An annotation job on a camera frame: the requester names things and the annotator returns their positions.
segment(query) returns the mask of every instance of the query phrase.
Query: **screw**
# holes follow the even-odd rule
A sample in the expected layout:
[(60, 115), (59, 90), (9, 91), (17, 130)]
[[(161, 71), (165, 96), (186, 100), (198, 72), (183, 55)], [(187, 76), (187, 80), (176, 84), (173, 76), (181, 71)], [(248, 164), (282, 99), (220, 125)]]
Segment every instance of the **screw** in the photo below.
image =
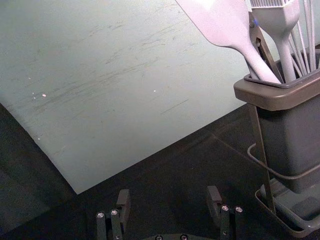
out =
[(243, 209), (242, 209), (241, 207), (239, 207), (239, 206), (237, 206), (237, 207), (235, 208), (235, 210), (236, 210), (238, 213), (242, 213), (242, 212), (243, 212)]
[(103, 218), (105, 216), (105, 214), (103, 212), (99, 212), (97, 215), (96, 215), (99, 219)]
[(223, 205), (223, 206), (222, 206), (222, 210), (223, 210), (223, 211), (228, 211), (229, 208), (228, 208), (226, 205)]
[(181, 240), (188, 240), (188, 236), (187, 236), (187, 235), (182, 234), (182, 235), (180, 236), (180, 239), (181, 239)]
[(118, 211), (117, 211), (117, 210), (112, 210), (112, 211), (111, 211), (111, 215), (114, 216), (114, 215), (117, 215), (117, 214), (118, 214)]

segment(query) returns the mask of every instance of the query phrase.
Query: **dark table surface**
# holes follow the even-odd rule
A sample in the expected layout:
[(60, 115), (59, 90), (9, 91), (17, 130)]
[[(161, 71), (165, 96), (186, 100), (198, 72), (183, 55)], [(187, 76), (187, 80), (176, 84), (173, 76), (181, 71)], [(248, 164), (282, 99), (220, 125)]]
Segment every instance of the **dark table surface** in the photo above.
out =
[[(79, 194), (2, 236), (3, 239), (96, 239), (96, 213), (115, 206), (129, 189), (126, 240), (157, 234), (188, 233), (217, 239), (206, 205), (206, 186), (217, 186), (222, 200), (244, 209), (248, 240), (295, 239), (255, 200), (262, 170), (247, 157), (254, 137), (244, 105), (169, 147)], [(304, 240), (317, 240), (315, 231)]]

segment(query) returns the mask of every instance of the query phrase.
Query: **kitchen utensil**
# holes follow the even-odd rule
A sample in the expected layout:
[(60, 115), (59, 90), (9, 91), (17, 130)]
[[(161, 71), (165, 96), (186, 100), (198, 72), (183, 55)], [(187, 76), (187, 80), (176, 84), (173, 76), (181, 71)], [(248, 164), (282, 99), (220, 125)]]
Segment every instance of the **kitchen utensil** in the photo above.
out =
[(291, 56), (291, 60), (292, 60), (293, 67), (296, 70), (296, 73), (298, 74), (299, 78), (301, 78), (303, 76), (303, 74), (301, 73), (300, 68), (298, 67), (295, 59), (292, 56)]
[(298, 44), (298, 37), (297, 37), (297, 34), (295, 32), (295, 29), (292, 29), (291, 31), (291, 37), (292, 37), (292, 42), (290, 43), (291, 39), (289, 37), (289, 43), (290, 43), (290, 46), (292, 45), (292, 50), (294, 52), (294, 55), (295, 55), (295, 58), (298, 59), (299, 63), (300, 63), (300, 70), (302, 71), (302, 74), (303, 75), (306, 75), (307, 74), (307, 68), (306, 68), (306, 65), (305, 65), (305, 62), (302, 58), (302, 55), (301, 55), (301, 50), (300, 50), (300, 47), (299, 47), (299, 44)]
[(289, 35), (300, 16), (299, 0), (250, 0), (258, 25), (274, 40), (278, 49), (284, 80), (296, 79), (289, 46)]
[(300, 26), (300, 21), (299, 20), (298, 20), (296, 25), (298, 27), (298, 32), (299, 32), (300, 41), (301, 41), (301, 45), (302, 45), (303, 58), (304, 58), (304, 63), (305, 63), (305, 67), (306, 67), (306, 73), (308, 74), (308, 73), (310, 73), (310, 66), (309, 66), (309, 61), (308, 61), (308, 55), (307, 55), (307, 52), (306, 52), (304, 36), (302, 35), (302, 31), (301, 31), (301, 26)]
[(290, 45), (291, 49), (293, 50), (293, 54), (294, 54), (294, 57), (295, 57), (294, 63), (297, 63), (299, 71), (302, 72), (303, 71), (302, 63), (301, 63), (301, 61), (300, 61), (300, 59), (298, 57), (298, 52), (297, 52), (297, 49), (295, 47), (294, 41), (292, 39), (290, 39), (290, 38), (289, 38), (289, 45)]
[(314, 70), (317, 69), (316, 66), (316, 49), (315, 49), (315, 16), (314, 16), (314, 0), (310, 0), (310, 18), (311, 18), (311, 46), (312, 46), (312, 64)]
[(251, 39), (252, 45), (254, 46), (255, 50), (260, 54), (260, 56), (265, 61), (267, 66), (272, 70), (272, 72), (274, 73), (276, 78), (279, 79), (279, 81), (281, 83), (284, 83), (282, 76), (279, 72), (279, 69), (277, 67), (277, 64), (275, 63), (275, 61), (270, 53), (270, 50), (268, 48), (268, 45), (267, 45), (266, 40), (264, 38), (264, 35), (261, 32), (260, 27), (255, 22), (255, 18), (252, 15), (252, 12), (249, 12), (249, 26), (250, 26), (250, 28), (249, 28), (250, 39)]
[(203, 36), (212, 44), (235, 49), (262, 81), (279, 83), (253, 47), (248, 8), (243, 0), (176, 0)]
[(310, 62), (310, 71), (316, 70), (315, 63), (314, 63), (314, 48), (315, 45), (313, 44), (313, 34), (312, 34), (312, 16), (311, 16), (311, 9), (308, 4), (309, 0), (303, 0), (304, 6), (304, 14), (305, 14), (305, 22), (306, 22), (306, 32), (308, 35), (308, 44), (309, 44), (309, 62)]
[(249, 69), (249, 73), (250, 73), (251, 78), (253, 78), (253, 79), (259, 79), (259, 77), (258, 77), (257, 74), (255, 73), (255, 71), (252, 69), (252, 67), (250, 66), (250, 64), (249, 64), (247, 61), (245, 61), (245, 62), (246, 62), (246, 65), (247, 65), (247, 67), (248, 67), (248, 69)]

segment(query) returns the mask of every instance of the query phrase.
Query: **gray plastic container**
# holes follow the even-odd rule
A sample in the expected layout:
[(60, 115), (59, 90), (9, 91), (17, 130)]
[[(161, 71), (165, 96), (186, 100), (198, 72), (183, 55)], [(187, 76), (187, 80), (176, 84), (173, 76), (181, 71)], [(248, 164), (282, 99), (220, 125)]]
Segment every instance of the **gray plastic container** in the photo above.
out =
[[(246, 76), (233, 87), (236, 98), (257, 106), (268, 167), (296, 176), (320, 164), (320, 69), (289, 84)], [(320, 170), (299, 179), (277, 179), (302, 193), (320, 182)]]

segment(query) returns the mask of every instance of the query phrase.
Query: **spatula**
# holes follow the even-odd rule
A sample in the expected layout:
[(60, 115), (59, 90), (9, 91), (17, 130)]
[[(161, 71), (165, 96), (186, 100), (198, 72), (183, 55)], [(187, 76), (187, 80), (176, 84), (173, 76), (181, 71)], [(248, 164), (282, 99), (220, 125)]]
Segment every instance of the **spatula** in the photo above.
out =
[(244, 0), (176, 0), (212, 44), (235, 49), (262, 81), (280, 84), (251, 43), (249, 14)]

